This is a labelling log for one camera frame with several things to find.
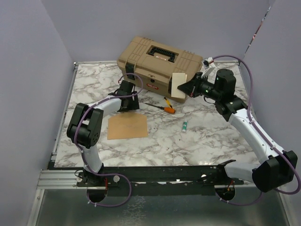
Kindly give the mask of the green white glue stick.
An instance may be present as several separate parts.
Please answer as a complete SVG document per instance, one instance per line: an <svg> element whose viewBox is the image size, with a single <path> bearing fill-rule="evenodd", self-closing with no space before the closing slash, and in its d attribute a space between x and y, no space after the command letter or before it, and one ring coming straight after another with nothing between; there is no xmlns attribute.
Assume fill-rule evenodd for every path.
<svg viewBox="0 0 301 226"><path fill-rule="evenodd" d="M187 131L187 125L188 125L188 120L185 120L182 124L182 132L186 132Z"/></svg>

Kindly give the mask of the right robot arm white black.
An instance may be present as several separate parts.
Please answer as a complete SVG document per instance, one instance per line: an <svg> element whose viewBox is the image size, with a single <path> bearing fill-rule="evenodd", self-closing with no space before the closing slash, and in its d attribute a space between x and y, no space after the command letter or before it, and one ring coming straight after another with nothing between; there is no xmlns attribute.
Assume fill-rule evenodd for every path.
<svg viewBox="0 0 301 226"><path fill-rule="evenodd" d="M216 179L227 184L233 178L255 183L266 193L294 178L298 157L294 151L286 152L272 141L262 127L248 112L245 102L235 95L236 78L229 69L220 69L214 83L201 72L177 88L190 97L204 96L214 100L217 112L229 122L250 145L259 164L239 163L231 160L216 172Z"/></svg>

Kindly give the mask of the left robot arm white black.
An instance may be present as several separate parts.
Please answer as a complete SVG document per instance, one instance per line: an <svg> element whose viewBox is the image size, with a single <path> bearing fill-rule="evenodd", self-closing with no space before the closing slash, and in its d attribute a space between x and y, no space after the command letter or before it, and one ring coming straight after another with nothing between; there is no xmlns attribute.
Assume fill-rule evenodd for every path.
<svg viewBox="0 0 301 226"><path fill-rule="evenodd" d="M114 112L128 112L139 109L139 101L135 85L122 81L120 87L110 93L101 103L78 103L73 111L67 129L67 137L71 139L85 160L92 165L87 179L98 186L103 182L103 163L98 156L96 143L99 140L103 118Z"/></svg>

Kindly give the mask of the brown paper envelope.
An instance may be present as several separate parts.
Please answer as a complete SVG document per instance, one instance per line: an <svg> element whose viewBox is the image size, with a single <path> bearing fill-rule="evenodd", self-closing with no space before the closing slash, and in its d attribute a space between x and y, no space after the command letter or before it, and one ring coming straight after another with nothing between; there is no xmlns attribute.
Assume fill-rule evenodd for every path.
<svg viewBox="0 0 301 226"><path fill-rule="evenodd" d="M143 114L119 113L108 119L108 140L142 138L147 136L147 117Z"/></svg>

